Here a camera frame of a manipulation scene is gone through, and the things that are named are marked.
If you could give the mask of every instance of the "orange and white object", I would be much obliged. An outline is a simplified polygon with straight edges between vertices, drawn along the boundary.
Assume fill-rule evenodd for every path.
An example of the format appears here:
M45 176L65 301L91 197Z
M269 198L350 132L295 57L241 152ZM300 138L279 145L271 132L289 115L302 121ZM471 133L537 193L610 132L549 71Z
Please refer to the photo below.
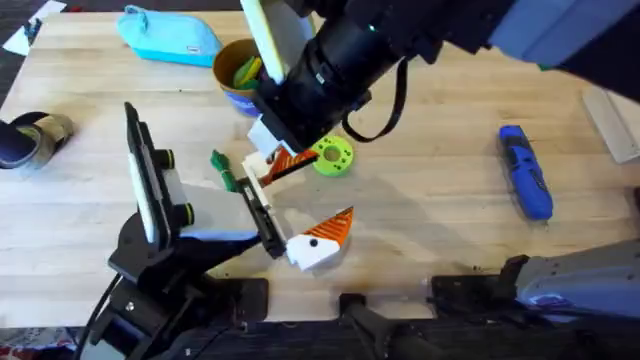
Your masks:
M263 187L310 164L317 156L313 151L305 151L292 157L286 150L281 149L271 166L265 162L260 153L247 156L242 163L247 177L256 190L258 200L267 209L276 230L281 235L282 230L275 219L274 210L269 204ZM350 207L304 233L292 237L285 245L289 261L305 271L329 260L343 248L352 222L353 207Z
M353 207L350 207L303 234L292 237L286 245L289 261L305 271L329 260L340 252L352 222Z
M318 154L311 150L305 150L296 156L291 156L285 149L280 149L269 172L260 179L260 183L262 186L268 186L275 180L311 164L317 158Z

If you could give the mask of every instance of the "black strap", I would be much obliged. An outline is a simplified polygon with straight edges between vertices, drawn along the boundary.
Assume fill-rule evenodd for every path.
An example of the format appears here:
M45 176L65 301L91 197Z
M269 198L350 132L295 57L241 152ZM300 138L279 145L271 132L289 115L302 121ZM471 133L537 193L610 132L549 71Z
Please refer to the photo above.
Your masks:
M344 131L354 138L358 142L368 143L381 138L393 130L398 122L400 121L400 116L402 115L402 111L404 110L404 103L407 99L407 65L409 64L409 60L405 57L400 60L398 64L398 71L396 72L396 97L393 100L393 110L391 111L391 116L389 117L389 121L387 125L378 133L378 135L374 137L364 137L358 134L351 125L349 125L348 115L342 119L342 128Z

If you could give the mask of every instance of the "green gear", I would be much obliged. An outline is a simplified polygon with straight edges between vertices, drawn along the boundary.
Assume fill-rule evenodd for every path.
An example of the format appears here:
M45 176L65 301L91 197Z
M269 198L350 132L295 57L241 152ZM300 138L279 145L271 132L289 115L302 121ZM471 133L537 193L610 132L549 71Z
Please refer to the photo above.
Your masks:
M327 135L311 147L318 153L313 167L324 176L340 176L347 173L353 163L353 148L337 135Z

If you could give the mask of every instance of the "black knob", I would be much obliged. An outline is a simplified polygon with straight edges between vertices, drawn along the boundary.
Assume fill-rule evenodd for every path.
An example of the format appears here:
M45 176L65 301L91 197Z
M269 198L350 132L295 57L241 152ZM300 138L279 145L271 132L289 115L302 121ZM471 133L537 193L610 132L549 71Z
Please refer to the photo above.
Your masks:
M194 220L195 213L190 203L173 206L173 221L175 221L179 227L193 225Z
M172 150L155 150L153 162L162 170L171 170L176 166L176 160Z

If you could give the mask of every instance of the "white paper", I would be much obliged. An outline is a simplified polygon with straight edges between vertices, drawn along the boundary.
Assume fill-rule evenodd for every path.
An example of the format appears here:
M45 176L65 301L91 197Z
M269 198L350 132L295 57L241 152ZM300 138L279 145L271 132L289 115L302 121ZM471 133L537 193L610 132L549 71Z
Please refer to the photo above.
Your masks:
M44 5L42 5L40 10L33 14L29 21L33 22L35 21L35 19L42 20L51 13L62 12L62 9L64 9L66 6L67 4L65 3L49 0ZM27 40L27 36L24 34L24 26L21 26L20 29L18 29L18 31L16 31L9 38L9 40L7 40L4 45L2 45L2 47L7 51L11 51L22 56L27 56L27 54L29 54L29 40Z

